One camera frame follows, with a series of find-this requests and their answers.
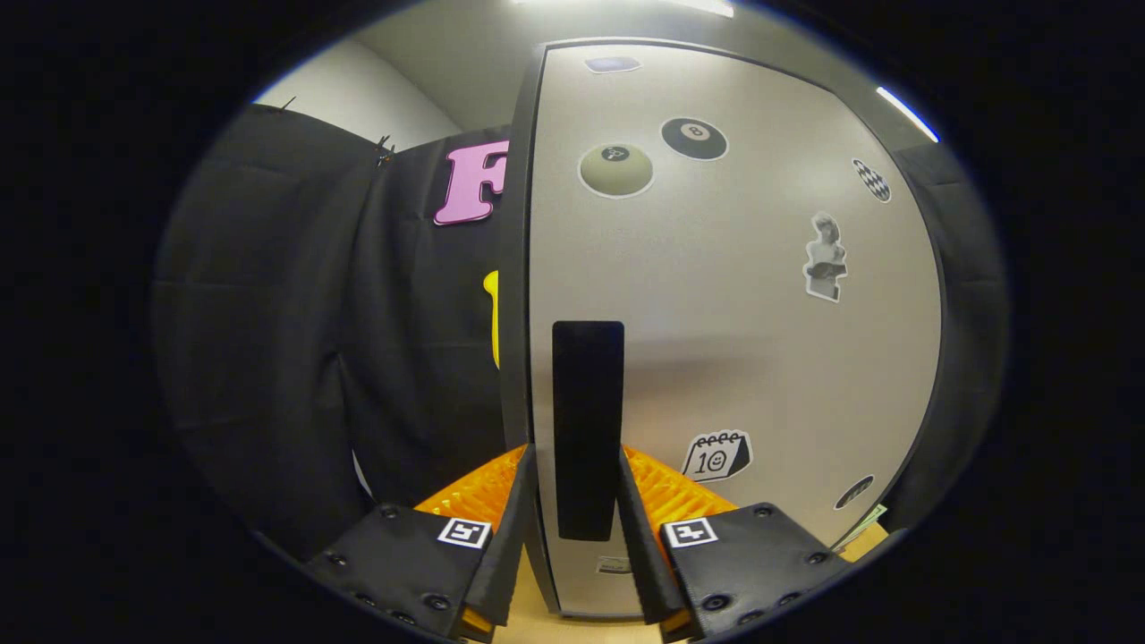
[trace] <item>checkered sticker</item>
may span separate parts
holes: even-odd
[[[441,531],[437,541],[464,545],[465,548],[480,549],[485,544],[492,524],[485,521],[469,521],[466,519],[450,519],[445,524],[445,529]]]
[[[668,529],[668,541],[672,548],[688,548],[719,541],[705,517],[664,524],[664,527]]]
[[[882,174],[867,167],[867,164],[859,159],[851,159],[851,164],[855,166],[859,179],[862,179],[863,186],[867,186],[867,189],[870,190],[871,195],[875,195],[876,199],[884,204],[891,201],[891,187],[886,183],[886,179],[883,179]]]

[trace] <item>8 ball sticker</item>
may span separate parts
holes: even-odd
[[[677,154],[695,160],[716,160],[727,154],[727,138],[714,125],[698,118],[668,120],[660,134]]]

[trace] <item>floor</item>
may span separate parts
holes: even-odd
[[[641,621],[581,620],[551,614],[540,596],[529,558],[524,557],[524,552],[521,555],[508,625],[497,628],[493,634],[496,644],[660,644],[660,628],[656,625],[646,626]]]

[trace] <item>screw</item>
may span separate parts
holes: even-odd
[[[727,595],[712,595],[711,597],[704,599],[701,604],[705,611],[720,611],[727,607],[732,603],[732,598]]]
[[[449,598],[441,595],[426,595],[425,604],[435,611],[449,610]]]
[[[748,623],[751,620],[756,620],[756,619],[759,619],[761,616],[764,616],[764,612],[763,611],[751,611],[750,613],[744,613],[739,620],[736,620],[735,623],[742,626],[742,625]]]
[[[389,616],[394,618],[395,620],[401,620],[401,621],[403,621],[403,622],[405,622],[405,623],[408,623],[410,626],[417,626],[418,625],[418,622],[413,621],[413,618],[411,618],[410,615],[406,615],[405,613],[403,613],[401,611],[389,611]]]

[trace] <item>black fabric backdrop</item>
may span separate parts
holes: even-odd
[[[449,151],[401,151],[251,105],[176,206],[153,281],[174,431],[251,526],[309,559],[370,500],[412,505],[503,453],[497,213],[439,227]],[[499,197],[488,191],[488,201]]]

